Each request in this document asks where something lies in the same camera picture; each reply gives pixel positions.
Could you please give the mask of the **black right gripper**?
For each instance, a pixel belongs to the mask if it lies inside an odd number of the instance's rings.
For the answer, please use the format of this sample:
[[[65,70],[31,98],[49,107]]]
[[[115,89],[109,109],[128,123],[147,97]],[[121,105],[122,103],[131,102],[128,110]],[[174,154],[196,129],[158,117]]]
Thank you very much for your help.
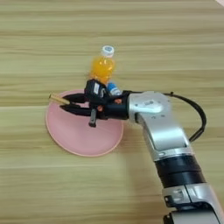
[[[130,91],[124,91],[121,95],[111,95],[108,91],[103,91],[102,95],[89,94],[87,100],[89,108],[76,107],[75,105],[61,105],[66,112],[76,116],[90,116],[88,125],[96,127],[96,120],[118,119],[127,120],[129,118],[128,99]],[[71,103],[85,103],[86,97],[83,93],[69,94],[66,99]]]

